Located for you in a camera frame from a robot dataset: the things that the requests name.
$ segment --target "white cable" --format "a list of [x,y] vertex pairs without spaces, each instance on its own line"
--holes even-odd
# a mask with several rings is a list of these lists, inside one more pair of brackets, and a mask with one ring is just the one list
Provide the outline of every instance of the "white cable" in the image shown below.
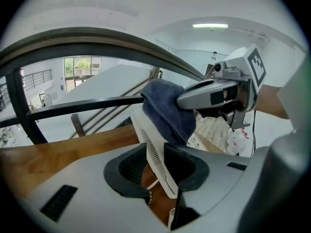
[[147,189],[150,190],[152,187],[154,187],[157,183],[159,182],[159,180],[156,180],[155,182],[153,182]]
[[170,215],[169,215],[169,223],[167,224],[167,228],[171,229],[172,222],[174,220],[175,216],[175,208],[170,210]]

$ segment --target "blue towel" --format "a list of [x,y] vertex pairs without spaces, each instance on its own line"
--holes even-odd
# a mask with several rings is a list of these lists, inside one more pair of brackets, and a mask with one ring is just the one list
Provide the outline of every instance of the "blue towel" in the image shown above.
[[183,110],[176,105],[176,98],[185,89],[163,79],[151,80],[140,92],[145,98],[142,110],[160,134],[170,143],[186,144],[195,130],[193,110]]

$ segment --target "black slot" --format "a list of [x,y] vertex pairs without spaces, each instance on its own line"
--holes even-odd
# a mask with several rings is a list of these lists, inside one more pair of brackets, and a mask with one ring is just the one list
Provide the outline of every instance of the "black slot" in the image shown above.
[[239,164],[236,162],[230,162],[227,164],[227,166],[230,166],[230,167],[233,167],[235,169],[242,170],[242,171],[245,171],[245,169],[247,168],[247,165]]
[[71,185],[62,186],[40,211],[57,222],[77,190],[77,187]]

